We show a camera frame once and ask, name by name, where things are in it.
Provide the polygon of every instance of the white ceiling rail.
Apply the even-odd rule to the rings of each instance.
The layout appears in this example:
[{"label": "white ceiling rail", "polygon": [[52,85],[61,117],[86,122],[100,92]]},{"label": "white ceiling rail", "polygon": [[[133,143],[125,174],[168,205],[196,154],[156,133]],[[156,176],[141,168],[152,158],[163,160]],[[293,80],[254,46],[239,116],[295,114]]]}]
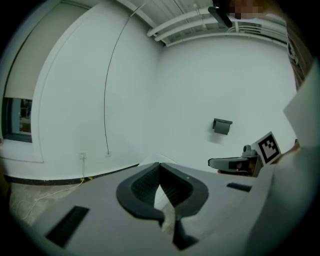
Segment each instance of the white ceiling rail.
[{"label": "white ceiling rail", "polygon": [[265,34],[269,34],[269,37],[273,37],[273,38],[276,38],[277,36],[278,37],[285,37],[283,34],[277,34],[277,33],[274,33],[272,31],[268,31],[268,30],[264,30],[264,29],[256,30],[256,29],[253,29],[253,28],[241,28],[240,31],[247,31],[249,33],[255,33],[255,34],[258,34],[258,35],[261,35],[261,36],[266,36]]},{"label": "white ceiling rail", "polygon": [[[123,4],[125,7],[129,8],[133,12],[137,10],[138,6],[135,6],[133,3],[129,2],[128,0],[117,0],[119,3]],[[148,16],[146,15],[141,9],[136,12],[137,15],[141,17],[146,23],[150,25],[150,27],[155,28],[157,24]]]},{"label": "white ceiling rail", "polygon": [[199,18],[200,18],[200,20],[201,20],[201,23],[202,23],[202,28],[203,28],[204,30],[206,30],[207,27],[206,27],[206,24],[204,23],[204,18],[202,17],[202,15],[201,15],[201,13],[200,13],[200,11],[199,11],[199,8],[198,8],[198,6],[197,6],[197,4],[194,3],[194,4],[193,4],[193,7],[194,7],[195,11],[198,13],[198,16],[199,16]]},{"label": "white ceiling rail", "polygon": [[[175,2],[172,0],[167,0],[166,2],[168,3],[164,3],[165,0],[155,0],[153,1],[153,3],[155,4],[155,6],[157,6],[158,8],[158,15],[161,15],[165,21],[173,19],[176,15],[180,15],[181,11],[179,10],[178,13],[175,13],[175,11],[172,8],[171,4],[175,5]],[[180,36],[185,36],[185,33],[183,31],[180,32]]]},{"label": "white ceiling rail", "polygon": [[281,39],[278,39],[278,38],[276,37],[276,35],[271,34],[270,32],[267,32],[267,31],[263,31],[263,33],[260,33],[260,32],[258,32],[258,31],[248,31],[248,33],[241,33],[241,34],[245,34],[245,35],[247,35],[247,36],[258,35],[258,36],[260,36],[260,37],[268,38],[268,39],[271,39],[271,40],[275,39],[277,42],[285,44],[286,47],[288,48],[288,46],[287,46],[288,42],[285,42],[285,41],[283,41],[283,40],[281,40]]},{"label": "white ceiling rail", "polygon": [[[236,30],[236,27],[231,27],[230,29],[228,29],[227,32],[230,33],[232,30]],[[248,31],[256,31],[256,32],[262,31],[262,32],[268,32],[268,33],[275,34],[277,36],[281,36],[281,37],[285,37],[285,38],[287,37],[287,34],[283,34],[283,33],[280,33],[278,31],[275,31],[273,29],[269,29],[266,27],[243,25],[243,26],[238,26],[238,31],[239,30],[245,30],[245,31],[248,30]]]},{"label": "white ceiling rail", "polygon": [[199,14],[203,15],[203,14],[208,14],[208,7],[205,7],[205,8],[201,8],[199,10],[193,10],[193,11],[190,11],[190,12],[187,12],[187,13],[184,13],[180,16],[177,16],[177,17],[174,17],[168,21],[166,21],[165,23],[162,23],[161,25],[151,29],[148,31],[148,33],[146,33],[146,35],[148,37],[151,37],[153,36],[155,33],[159,32],[160,30],[163,30],[165,29],[166,27],[169,27],[170,25],[172,24],[175,24],[177,22],[181,22],[183,20],[186,20],[186,19],[189,19],[189,18],[192,18],[192,17],[195,17],[195,16],[198,16]]},{"label": "white ceiling rail", "polygon": [[194,39],[199,39],[199,38],[220,37],[220,36],[236,36],[236,37],[257,38],[257,39],[261,39],[261,40],[264,40],[264,41],[272,42],[272,43],[275,43],[275,44],[277,44],[279,46],[287,48],[287,44],[286,43],[283,43],[283,42],[280,42],[278,40],[274,40],[274,39],[271,39],[269,37],[265,37],[265,36],[262,36],[262,35],[246,34],[246,33],[227,33],[227,32],[224,32],[224,33],[205,33],[205,34],[193,35],[193,36],[189,36],[189,37],[174,41],[172,43],[169,43],[166,46],[170,47],[170,46],[182,43],[182,42],[186,42],[186,41],[190,41],[190,40],[194,40]]},{"label": "white ceiling rail", "polygon": [[235,25],[235,32],[239,32],[239,24],[237,21],[234,22],[234,25]]},{"label": "white ceiling rail", "polygon": [[[235,18],[232,18],[230,17],[230,20],[232,22],[239,22],[238,19],[235,19]],[[211,18],[205,18],[203,19],[203,22],[204,24],[213,24],[213,23],[217,23],[218,21],[214,18],[214,17],[211,17]],[[262,26],[266,26],[266,27],[270,27],[272,28],[273,30],[277,31],[277,32],[280,32],[282,34],[286,34],[286,27],[285,26],[282,26],[282,25],[279,25],[279,24],[276,24],[272,21],[268,21],[268,20],[264,20],[264,19],[259,19],[259,18],[255,18],[255,19],[241,19],[241,22],[242,23],[251,23],[251,24],[260,24]],[[156,41],[160,41],[168,36],[171,36],[175,33],[178,33],[182,30],[185,30],[185,29],[189,29],[189,28],[192,28],[192,27],[196,27],[196,26],[201,26],[202,25],[202,21],[201,20],[197,20],[197,21],[194,21],[194,22],[190,22],[188,24],[184,24],[184,25],[181,25],[179,27],[176,27],[174,29],[171,29],[163,34],[160,34],[158,35],[157,37],[154,38],[154,40]]]}]

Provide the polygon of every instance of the white wall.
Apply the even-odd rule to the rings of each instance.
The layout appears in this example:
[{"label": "white wall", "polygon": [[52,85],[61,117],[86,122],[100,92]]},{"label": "white wall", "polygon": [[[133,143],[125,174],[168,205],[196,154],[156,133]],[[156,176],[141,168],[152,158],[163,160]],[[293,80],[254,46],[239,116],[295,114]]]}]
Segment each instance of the white wall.
[{"label": "white wall", "polygon": [[[3,143],[7,175],[79,178],[79,152],[87,154],[86,176],[154,154],[213,172],[209,158],[237,157],[269,131],[283,152],[292,147],[296,137],[282,110],[295,94],[293,72],[286,50],[261,40],[214,37],[163,49],[134,16],[114,51],[104,95],[128,16],[119,5],[98,4],[62,35],[33,97],[32,145],[43,162],[33,162],[32,150],[23,160],[8,159],[6,152],[21,154],[17,147],[24,147]],[[214,118],[233,121],[229,135],[214,133]]]},{"label": "white wall", "polygon": [[[208,159],[238,157],[269,131],[282,152],[295,142],[283,109],[295,95],[286,49],[262,40],[214,37],[162,51],[150,115],[150,152],[211,171]],[[214,118],[233,121],[214,133]]]},{"label": "white wall", "polygon": [[27,179],[82,176],[78,153],[86,152],[86,176],[140,163],[145,143],[148,91],[162,46],[135,16],[118,41],[104,90],[112,51],[129,12],[99,4],[80,17],[60,38],[44,64],[32,105],[32,140],[39,138],[43,163],[3,158],[7,175]]}]

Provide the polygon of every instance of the floor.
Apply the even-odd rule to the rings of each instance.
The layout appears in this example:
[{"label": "floor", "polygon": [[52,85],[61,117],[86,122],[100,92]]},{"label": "floor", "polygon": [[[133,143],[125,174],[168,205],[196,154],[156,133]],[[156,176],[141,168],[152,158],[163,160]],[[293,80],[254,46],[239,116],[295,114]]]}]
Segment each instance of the floor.
[{"label": "floor", "polygon": [[[35,204],[37,199],[45,197],[47,195],[53,194],[60,190],[59,193],[48,196],[39,200],[36,205],[33,207],[32,211],[28,214],[28,216],[24,219],[24,221],[32,226],[37,218],[51,205],[55,202],[69,195],[77,188],[70,189],[75,187],[76,185],[25,185],[18,183],[11,183],[11,194],[9,207],[13,214],[16,214],[19,219],[23,219],[27,216],[31,207]],[[165,220],[162,224],[162,232],[168,235],[169,239],[173,239],[174,231],[175,231],[175,209],[174,207],[168,203],[163,208],[163,213],[165,216]]]}]

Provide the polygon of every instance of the blurred object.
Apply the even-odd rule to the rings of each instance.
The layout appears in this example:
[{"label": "blurred object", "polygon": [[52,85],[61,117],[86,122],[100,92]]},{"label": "blurred object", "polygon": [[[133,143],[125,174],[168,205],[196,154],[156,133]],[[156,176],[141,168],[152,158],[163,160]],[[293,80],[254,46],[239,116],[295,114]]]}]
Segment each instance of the blurred object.
[{"label": "blurred object", "polygon": [[227,28],[232,27],[232,22],[226,14],[227,1],[213,0],[213,6],[208,8],[208,12],[222,25]]},{"label": "blurred object", "polygon": [[315,60],[303,86],[283,110],[299,145],[305,148],[320,145],[320,64]]},{"label": "blurred object", "polygon": [[2,199],[6,199],[8,196],[9,184],[7,183],[5,176],[0,168],[0,196]]}]

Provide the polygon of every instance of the black mesh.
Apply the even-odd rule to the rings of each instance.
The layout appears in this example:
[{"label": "black mesh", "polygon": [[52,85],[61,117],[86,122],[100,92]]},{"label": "black mesh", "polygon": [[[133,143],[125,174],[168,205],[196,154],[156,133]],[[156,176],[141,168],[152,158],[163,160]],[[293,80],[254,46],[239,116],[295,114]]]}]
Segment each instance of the black mesh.
[{"label": "black mesh", "polygon": [[131,187],[132,193],[139,200],[154,206],[156,191],[159,187],[158,168],[149,171],[137,179]]},{"label": "black mesh", "polygon": [[160,166],[160,184],[173,207],[176,207],[193,192],[193,186],[179,178],[163,166]]}]

